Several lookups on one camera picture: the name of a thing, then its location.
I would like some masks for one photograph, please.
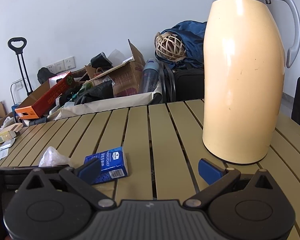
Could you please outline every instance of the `blue tissue box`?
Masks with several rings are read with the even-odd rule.
[[[94,184],[128,176],[127,160],[122,147],[89,155],[85,157],[84,163],[93,158],[99,158],[101,161],[101,174],[95,179]]]

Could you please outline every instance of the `small box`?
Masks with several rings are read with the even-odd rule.
[[[23,127],[22,123],[15,123],[6,128],[3,128],[0,131],[0,143],[11,140],[17,136],[17,132],[19,132]]]
[[[114,97],[138,94],[143,67],[146,63],[141,52],[129,40],[128,42],[132,52],[131,58],[125,60],[121,65],[110,68],[101,74],[96,73],[96,68],[85,66],[89,78],[91,78],[86,83],[96,86],[111,80]]]
[[[101,161],[101,174],[95,179],[94,184],[128,176],[127,160],[122,147],[89,155],[85,157],[84,163],[93,158],[98,158]]]
[[[49,78],[33,91],[15,111],[20,119],[38,119],[46,113],[58,96],[74,85],[71,72]]]

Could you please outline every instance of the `white wall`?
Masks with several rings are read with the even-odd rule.
[[[277,23],[284,45],[284,50],[287,54],[287,50],[292,46],[294,39],[294,23],[292,14],[289,6],[284,1],[271,0],[271,2],[272,4],[269,5],[269,9]],[[300,14],[300,0],[294,0],[294,2],[296,3]],[[300,77],[300,50],[291,68],[286,68],[283,92],[294,97],[298,77]]]
[[[74,56],[77,68],[114,49],[130,57],[128,39],[145,59],[154,36],[184,20],[206,21],[212,0],[0,0],[0,101],[10,108],[10,84],[21,78],[12,37],[25,37],[26,67],[34,88],[41,67]],[[18,101],[25,90],[16,93]]]

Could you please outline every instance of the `beige thermos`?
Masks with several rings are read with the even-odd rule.
[[[293,0],[283,1],[295,24],[289,68],[300,47],[300,18]],[[213,0],[203,55],[205,147],[230,163],[260,161],[277,121],[285,68],[280,33],[265,0]]]

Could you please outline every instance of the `red box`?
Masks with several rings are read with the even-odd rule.
[[[38,119],[50,109],[56,98],[74,84],[71,72],[50,78],[33,91],[18,108],[16,113],[21,119]]]

